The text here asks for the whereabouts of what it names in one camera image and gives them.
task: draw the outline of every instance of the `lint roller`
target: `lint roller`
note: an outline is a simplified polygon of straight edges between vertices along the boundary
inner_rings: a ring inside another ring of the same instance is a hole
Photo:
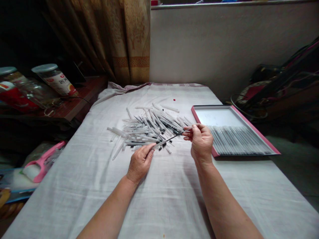
[[[48,151],[46,151],[41,158],[38,160],[34,160],[29,162],[22,172],[34,183],[39,183],[42,181],[44,176],[47,174],[47,171],[45,170],[45,161],[48,157],[54,154],[56,149],[60,149],[63,146],[66,145],[65,141],[61,141],[60,143],[56,144],[52,148],[50,148]]]

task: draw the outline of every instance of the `forearm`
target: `forearm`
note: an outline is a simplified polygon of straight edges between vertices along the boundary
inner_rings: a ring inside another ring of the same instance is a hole
[[[117,238],[136,187],[125,175],[77,238]]]
[[[217,239],[263,238],[229,191],[214,165],[196,164],[202,193]]]

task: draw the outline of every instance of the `curtain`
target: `curtain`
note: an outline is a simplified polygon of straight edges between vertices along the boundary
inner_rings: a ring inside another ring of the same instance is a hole
[[[149,0],[47,0],[43,12],[84,74],[120,85],[145,83],[150,71]]]

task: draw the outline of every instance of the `white cloth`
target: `white cloth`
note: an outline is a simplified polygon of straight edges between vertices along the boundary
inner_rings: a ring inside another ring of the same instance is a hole
[[[135,106],[152,102],[178,108],[194,122],[192,105],[220,104],[208,87],[152,84],[128,93],[104,90],[3,238],[75,238],[126,174],[133,153],[127,147],[111,161],[113,133],[107,127],[121,129],[122,119],[128,118],[126,107],[137,115],[143,110]],[[119,238],[213,235],[191,144],[182,137],[173,143],[172,154],[155,152]],[[214,164],[265,238],[319,237],[318,213],[272,161],[214,160]]]

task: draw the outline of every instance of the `plastic container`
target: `plastic container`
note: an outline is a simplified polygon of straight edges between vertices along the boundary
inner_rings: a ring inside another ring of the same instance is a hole
[[[24,78],[25,76],[18,72],[18,70],[13,66],[0,68],[0,79],[2,81],[9,81],[13,84],[16,84]]]
[[[22,113],[37,110],[39,107],[25,97],[19,89],[9,81],[0,83],[0,100]]]
[[[43,109],[59,106],[62,103],[57,92],[34,78],[22,79],[16,86],[29,100]]]
[[[60,71],[56,64],[45,64],[31,69],[41,77],[50,87],[62,96],[78,96],[78,91]]]

